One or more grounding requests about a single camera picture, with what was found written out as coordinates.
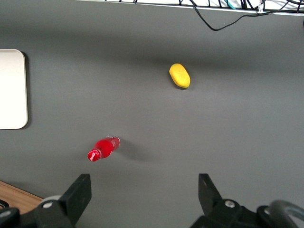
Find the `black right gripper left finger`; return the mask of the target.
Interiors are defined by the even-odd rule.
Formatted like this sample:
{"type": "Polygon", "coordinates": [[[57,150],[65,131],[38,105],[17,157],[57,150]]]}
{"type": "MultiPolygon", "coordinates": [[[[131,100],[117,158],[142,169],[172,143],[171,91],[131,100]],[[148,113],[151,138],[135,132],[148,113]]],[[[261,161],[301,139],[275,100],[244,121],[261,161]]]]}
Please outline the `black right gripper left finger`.
{"type": "Polygon", "coordinates": [[[90,174],[81,174],[62,194],[47,197],[35,209],[38,228],[74,228],[92,197],[90,174]]]}

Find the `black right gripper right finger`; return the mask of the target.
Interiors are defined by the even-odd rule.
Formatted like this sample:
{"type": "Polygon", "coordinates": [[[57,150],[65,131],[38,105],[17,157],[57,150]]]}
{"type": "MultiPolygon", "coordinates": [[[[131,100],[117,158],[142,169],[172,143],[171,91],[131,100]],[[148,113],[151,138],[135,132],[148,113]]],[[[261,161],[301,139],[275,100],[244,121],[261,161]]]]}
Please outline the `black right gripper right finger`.
{"type": "Polygon", "coordinates": [[[193,228],[236,228],[242,207],[234,200],[224,199],[208,174],[200,174],[198,197],[203,210],[193,228]]]}

